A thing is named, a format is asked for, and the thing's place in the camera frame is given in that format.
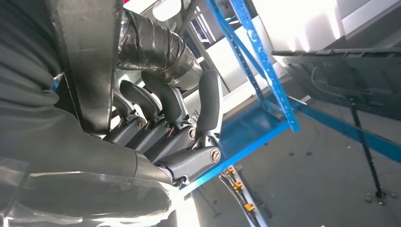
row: concrete floor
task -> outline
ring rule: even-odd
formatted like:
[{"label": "concrete floor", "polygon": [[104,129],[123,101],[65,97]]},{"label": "concrete floor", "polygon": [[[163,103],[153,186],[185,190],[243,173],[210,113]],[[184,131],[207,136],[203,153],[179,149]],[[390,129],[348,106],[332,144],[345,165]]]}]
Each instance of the concrete floor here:
[{"label": "concrete floor", "polygon": [[[315,108],[351,122],[349,110],[315,101]],[[401,165],[372,151],[384,190],[397,199],[364,201],[375,188],[359,143],[298,113],[301,130],[287,130],[241,160],[251,189],[273,214],[270,227],[401,227]],[[401,122],[359,113],[365,129],[401,144]],[[203,227],[249,226],[218,178],[193,192]]]}]

